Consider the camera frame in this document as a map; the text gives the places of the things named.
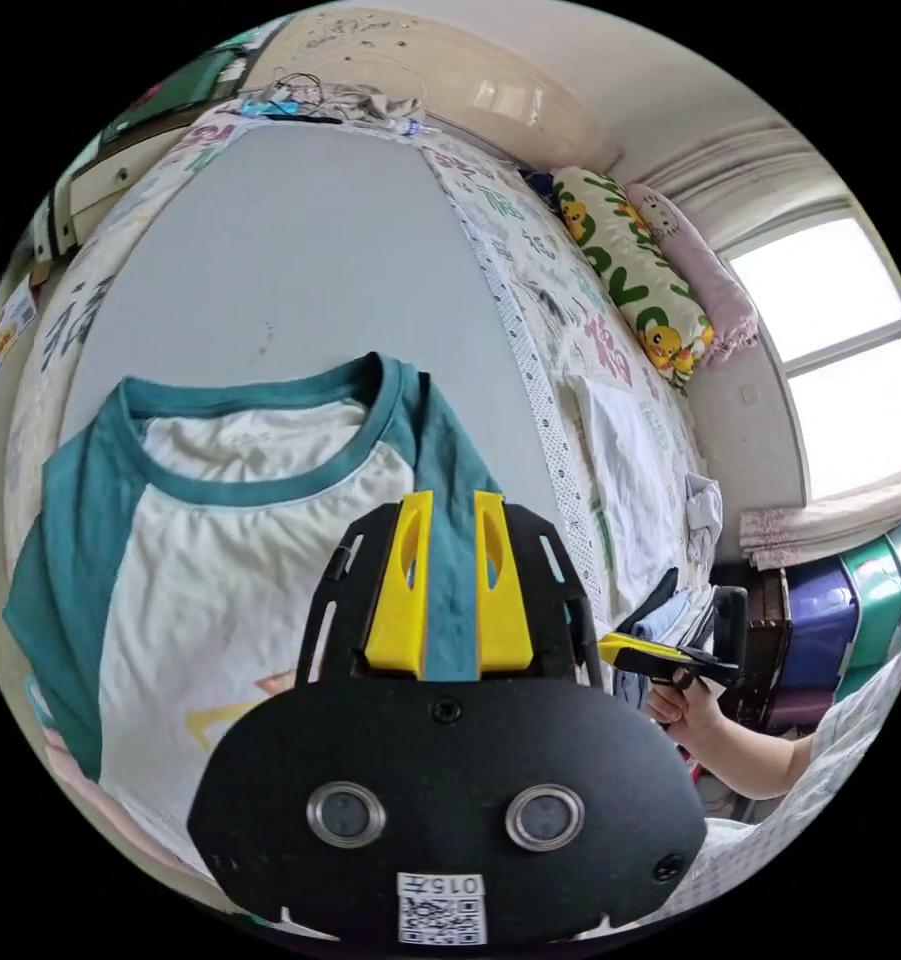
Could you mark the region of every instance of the wall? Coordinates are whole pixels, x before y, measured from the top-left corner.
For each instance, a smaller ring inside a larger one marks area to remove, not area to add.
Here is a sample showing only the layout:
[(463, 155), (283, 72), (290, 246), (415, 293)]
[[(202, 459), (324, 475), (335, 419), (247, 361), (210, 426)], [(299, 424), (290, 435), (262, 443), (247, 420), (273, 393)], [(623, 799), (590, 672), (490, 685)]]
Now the wall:
[(700, 452), (723, 492), (717, 559), (739, 559), (742, 510), (803, 504), (799, 447), (768, 348), (759, 343), (702, 367), (687, 397)]
[[(688, 142), (757, 118), (782, 119), (719, 67), (618, 17), (557, 0), (347, 0), (469, 30), (539, 65), (606, 124), (626, 183)], [(724, 495), (721, 560), (739, 557), (744, 509), (799, 506), (798, 448), (763, 345), (703, 368), (688, 387), (697, 438)]]
[(537, 64), (604, 122), (636, 176), (688, 139), (728, 123), (777, 117), (719, 67), (666, 37), (560, 0), (345, 0), (469, 30)]

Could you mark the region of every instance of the purple storage box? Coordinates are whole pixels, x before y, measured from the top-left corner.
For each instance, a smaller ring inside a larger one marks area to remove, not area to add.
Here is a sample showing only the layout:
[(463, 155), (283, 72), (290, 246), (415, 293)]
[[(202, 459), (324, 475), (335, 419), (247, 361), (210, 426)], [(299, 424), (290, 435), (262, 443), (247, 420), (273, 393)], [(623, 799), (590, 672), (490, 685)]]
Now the purple storage box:
[(832, 690), (781, 690), (770, 708), (767, 727), (815, 727), (832, 706)]
[(787, 570), (793, 633), (780, 677), (784, 690), (836, 690), (840, 665), (860, 616), (839, 557)]

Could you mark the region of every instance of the qr code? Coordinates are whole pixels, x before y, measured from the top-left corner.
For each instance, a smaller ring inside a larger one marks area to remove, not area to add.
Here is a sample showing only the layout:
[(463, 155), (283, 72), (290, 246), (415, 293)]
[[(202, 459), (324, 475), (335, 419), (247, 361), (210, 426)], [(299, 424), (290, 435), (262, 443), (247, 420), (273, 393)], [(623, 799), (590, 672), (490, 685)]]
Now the qr code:
[(486, 943), (483, 900), (401, 897), (400, 941), (441, 946)]

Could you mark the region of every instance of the window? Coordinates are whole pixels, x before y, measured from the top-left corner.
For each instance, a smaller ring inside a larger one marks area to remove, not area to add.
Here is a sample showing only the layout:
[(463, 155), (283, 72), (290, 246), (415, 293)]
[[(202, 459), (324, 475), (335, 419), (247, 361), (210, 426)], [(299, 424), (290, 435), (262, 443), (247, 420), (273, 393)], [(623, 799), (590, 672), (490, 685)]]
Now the window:
[(901, 477), (901, 297), (849, 210), (816, 221), (727, 259), (780, 358), (819, 500)]

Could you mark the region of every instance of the curtain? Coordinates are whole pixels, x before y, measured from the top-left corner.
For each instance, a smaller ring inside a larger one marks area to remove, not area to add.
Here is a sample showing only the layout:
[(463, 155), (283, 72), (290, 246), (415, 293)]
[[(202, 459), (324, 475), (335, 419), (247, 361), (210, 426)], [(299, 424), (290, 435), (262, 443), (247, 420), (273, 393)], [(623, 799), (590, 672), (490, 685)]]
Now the curtain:
[(758, 570), (808, 563), (852, 550), (901, 522), (901, 481), (807, 507), (746, 510), (740, 548)]
[(793, 127), (761, 119), (693, 141), (642, 177), (721, 250), (775, 217), (849, 191)]

